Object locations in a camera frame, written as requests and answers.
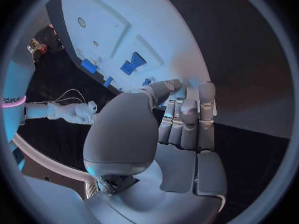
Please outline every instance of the circular hole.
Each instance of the circular hole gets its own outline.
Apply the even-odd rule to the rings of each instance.
[[[80,26],[86,27],[85,21],[80,17],[78,18],[78,23],[79,23]]]

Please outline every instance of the pink light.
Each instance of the pink light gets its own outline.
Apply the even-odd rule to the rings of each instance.
[[[12,102],[12,103],[3,103],[2,108],[12,108],[16,106],[20,106],[22,103],[26,101],[26,96],[24,96],[22,99],[20,99],[17,102]]]

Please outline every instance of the dark floor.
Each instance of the dark floor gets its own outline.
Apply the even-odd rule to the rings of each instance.
[[[114,94],[77,69],[65,51],[47,54],[36,66],[28,101],[54,100],[66,90],[80,90],[101,109]],[[158,120],[163,112],[154,111]],[[33,119],[18,130],[32,146],[68,166],[85,170],[83,143],[89,125]],[[216,223],[223,224],[250,205],[273,177],[288,140],[215,124],[215,145],[228,180],[227,203]]]

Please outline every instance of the blue button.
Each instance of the blue button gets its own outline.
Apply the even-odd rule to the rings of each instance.
[[[151,80],[150,79],[146,79],[143,83],[142,83],[142,85],[143,86],[147,86],[148,84],[150,84],[151,83]]]
[[[131,62],[125,61],[121,70],[128,76],[139,66],[146,64],[147,62],[137,52],[134,52],[131,58]]]
[[[113,80],[113,78],[111,76],[109,76],[109,78],[107,79],[107,81],[105,81],[105,83],[103,84],[103,86],[105,86],[106,88],[110,85],[111,81]]]
[[[88,70],[91,74],[94,74],[98,67],[92,64],[89,60],[85,59],[81,62],[81,66],[83,66],[86,70]]]

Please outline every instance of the blue component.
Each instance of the blue component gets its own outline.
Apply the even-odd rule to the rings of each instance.
[[[109,76],[109,78],[107,79],[107,81],[105,81],[105,83],[103,84],[103,86],[105,86],[106,88],[110,85],[111,81],[113,80],[113,78],[111,76]]]
[[[81,62],[81,66],[83,66],[86,70],[88,70],[91,74],[94,74],[98,67],[92,64],[89,60],[85,59]]]
[[[148,84],[150,84],[151,83],[151,80],[150,79],[146,79],[143,83],[142,83],[142,85],[143,86],[146,86],[146,85],[148,85]]]
[[[137,53],[134,52],[131,58],[131,63],[126,61],[121,67],[121,70],[127,75],[130,75],[137,67],[146,64],[147,62]]]

